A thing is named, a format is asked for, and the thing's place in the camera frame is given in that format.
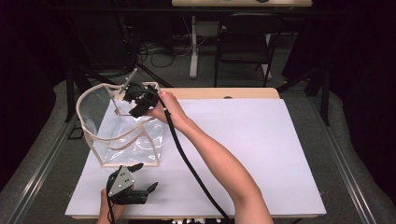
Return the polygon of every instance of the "white tabletop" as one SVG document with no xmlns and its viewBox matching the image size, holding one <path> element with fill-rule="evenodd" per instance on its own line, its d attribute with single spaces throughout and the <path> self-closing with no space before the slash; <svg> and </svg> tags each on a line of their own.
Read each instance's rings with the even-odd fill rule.
<svg viewBox="0 0 396 224">
<path fill-rule="evenodd" d="M 326 214 L 318 188 L 280 99 L 180 100 L 186 113 L 240 160 L 262 190 L 273 217 L 315 217 Z M 233 203 L 208 171 L 192 144 L 177 133 L 188 158 L 205 185 L 231 217 Z M 220 217 L 179 156 L 171 134 L 164 133 L 159 167 L 134 173 L 135 189 L 159 182 L 144 205 L 128 205 L 127 218 Z M 90 153 L 65 214 L 98 217 L 100 190 L 115 168 L 101 168 Z"/>
<path fill-rule="evenodd" d="M 311 7 L 311 0 L 172 0 L 174 7 Z"/>
</svg>

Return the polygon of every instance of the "chair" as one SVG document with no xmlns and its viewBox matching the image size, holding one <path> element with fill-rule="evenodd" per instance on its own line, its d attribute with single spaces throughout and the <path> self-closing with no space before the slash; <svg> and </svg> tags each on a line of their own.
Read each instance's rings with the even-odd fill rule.
<svg viewBox="0 0 396 224">
<path fill-rule="evenodd" d="M 283 30 L 281 17 L 269 13 L 233 13 L 220 19 L 215 59 L 215 87 L 218 85 L 219 62 L 268 64 L 262 76 L 265 87 L 274 56 L 276 39 Z M 275 35 L 266 42 L 267 35 Z"/>
</svg>

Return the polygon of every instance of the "wire frame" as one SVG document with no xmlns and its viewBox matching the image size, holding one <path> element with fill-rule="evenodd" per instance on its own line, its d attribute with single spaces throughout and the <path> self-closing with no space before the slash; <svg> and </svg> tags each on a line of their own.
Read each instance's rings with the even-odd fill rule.
<svg viewBox="0 0 396 224">
<path fill-rule="evenodd" d="M 77 113 L 85 140 L 102 167 L 160 165 L 163 126 L 157 119 L 132 117 L 121 86 L 100 84 L 78 98 Z"/>
</svg>

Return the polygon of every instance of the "white table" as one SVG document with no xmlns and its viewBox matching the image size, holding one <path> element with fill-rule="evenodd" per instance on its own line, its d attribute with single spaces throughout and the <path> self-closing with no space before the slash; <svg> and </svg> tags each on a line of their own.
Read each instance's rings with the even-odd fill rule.
<svg viewBox="0 0 396 224">
<path fill-rule="evenodd" d="M 174 7 L 311 7 L 311 0 L 269 0 L 260 3 L 256 0 L 172 0 Z M 191 65 L 190 78 L 197 78 L 198 48 L 197 48 L 197 21 L 192 16 L 191 22 Z M 266 71 L 267 64 L 262 65 L 262 71 Z"/>
<path fill-rule="evenodd" d="M 180 100 L 186 113 L 247 167 L 261 188 L 272 217 L 326 214 L 288 109 L 283 100 L 278 99 L 276 90 L 208 88 L 168 91 L 179 99 L 194 98 Z M 223 96 L 233 99 L 221 99 Z M 210 174 L 187 138 L 181 133 L 177 136 L 212 196 L 232 217 L 233 203 L 227 192 Z M 161 165 L 143 167 L 133 173 L 136 189 L 146 189 L 158 181 L 157 189 L 148 196 L 146 204 L 128 205 L 123 217 L 220 217 L 179 156 L 171 134 L 165 132 L 163 138 Z M 114 171 L 115 168 L 101 168 L 90 153 L 65 214 L 74 218 L 98 217 L 99 192 Z"/>
</svg>

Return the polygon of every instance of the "transparent plastic bag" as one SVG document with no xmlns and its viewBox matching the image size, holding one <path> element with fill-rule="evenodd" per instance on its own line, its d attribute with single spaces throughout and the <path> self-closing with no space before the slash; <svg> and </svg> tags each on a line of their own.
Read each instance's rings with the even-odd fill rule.
<svg viewBox="0 0 396 224">
<path fill-rule="evenodd" d="M 155 82 L 143 83 L 159 89 Z M 132 117 L 132 106 L 123 101 L 121 86 L 100 84 L 85 91 L 77 113 L 85 139 L 103 167 L 158 166 L 163 147 L 163 126 L 157 119 Z"/>
</svg>

